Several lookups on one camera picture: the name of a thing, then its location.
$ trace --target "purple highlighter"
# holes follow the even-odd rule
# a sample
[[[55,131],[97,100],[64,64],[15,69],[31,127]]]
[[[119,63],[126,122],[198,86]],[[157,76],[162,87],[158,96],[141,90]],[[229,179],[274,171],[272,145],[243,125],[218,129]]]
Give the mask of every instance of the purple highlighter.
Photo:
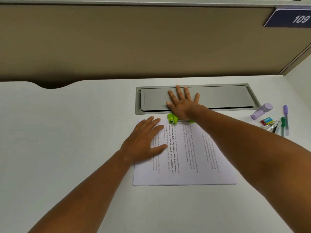
[[[252,115],[252,119],[258,119],[261,115],[264,115],[268,111],[272,110],[273,106],[269,103],[264,103],[262,106],[259,107],[258,110],[256,110]]]

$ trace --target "hand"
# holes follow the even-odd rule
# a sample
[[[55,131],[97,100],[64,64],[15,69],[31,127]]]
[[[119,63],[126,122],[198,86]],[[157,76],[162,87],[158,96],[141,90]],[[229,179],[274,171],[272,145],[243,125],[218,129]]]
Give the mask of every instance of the hand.
[[[164,128],[163,125],[154,128],[159,121],[160,118],[153,120],[153,116],[141,121],[136,125],[132,134],[123,142],[120,151],[130,161],[131,165],[156,156],[167,148],[166,144],[150,148],[154,136]]]
[[[189,120],[193,119],[191,114],[196,106],[199,105],[200,94],[195,95],[194,101],[192,101],[189,89],[184,87],[185,96],[180,89],[179,85],[176,85],[177,96],[176,98],[172,91],[169,91],[169,97],[172,102],[167,101],[167,107],[180,119]]]

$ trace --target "gray metal frame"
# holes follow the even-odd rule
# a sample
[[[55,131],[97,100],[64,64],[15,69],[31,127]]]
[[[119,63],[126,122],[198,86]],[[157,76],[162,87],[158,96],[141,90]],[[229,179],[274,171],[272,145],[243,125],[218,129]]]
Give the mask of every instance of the gray metal frame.
[[[249,92],[252,100],[254,101],[255,106],[253,108],[242,108],[242,109],[216,109],[214,111],[231,111],[231,110],[256,110],[261,104],[259,103],[257,97],[255,96],[253,90],[249,86],[248,83],[232,83],[232,84],[204,84],[204,85],[181,85],[180,87],[187,86],[191,87],[221,87],[221,86],[245,86],[247,91]],[[157,87],[136,87],[136,95],[135,95],[135,114],[168,114],[170,111],[157,111],[157,112],[144,112],[141,110],[141,97],[140,90],[147,88],[174,88],[175,86],[157,86]]]
[[[303,6],[301,2],[278,0],[0,0],[3,4],[60,4],[60,5],[134,5],[134,6],[232,6],[275,7]]]

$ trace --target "white desk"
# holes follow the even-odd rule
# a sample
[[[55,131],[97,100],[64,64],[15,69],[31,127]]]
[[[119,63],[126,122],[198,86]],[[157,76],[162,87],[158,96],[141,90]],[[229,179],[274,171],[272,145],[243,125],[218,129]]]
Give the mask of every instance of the white desk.
[[[177,83],[249,83],[260,103],[274,105],[262,118],[281,117],[287,104],[289,139],[311,150],[311,112],[279,75],[95,80],[60,89],[2,82],[1,232],[27,232],[119,149],[137,119],[148,117],[135,115],[136,86]],[[259,125],[250,119],[252,112],[223,113]],[[132,167],[99,232],[291,232],[267,201],[236,174],[237,185],[134,187]]]

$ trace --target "blue sign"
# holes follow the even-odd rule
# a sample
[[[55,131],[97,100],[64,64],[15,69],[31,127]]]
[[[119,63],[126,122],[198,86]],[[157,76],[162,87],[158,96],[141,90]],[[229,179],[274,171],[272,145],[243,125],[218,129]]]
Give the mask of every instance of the blue sign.
[[[264,27],[311,28],[311,9],[276,8]]]

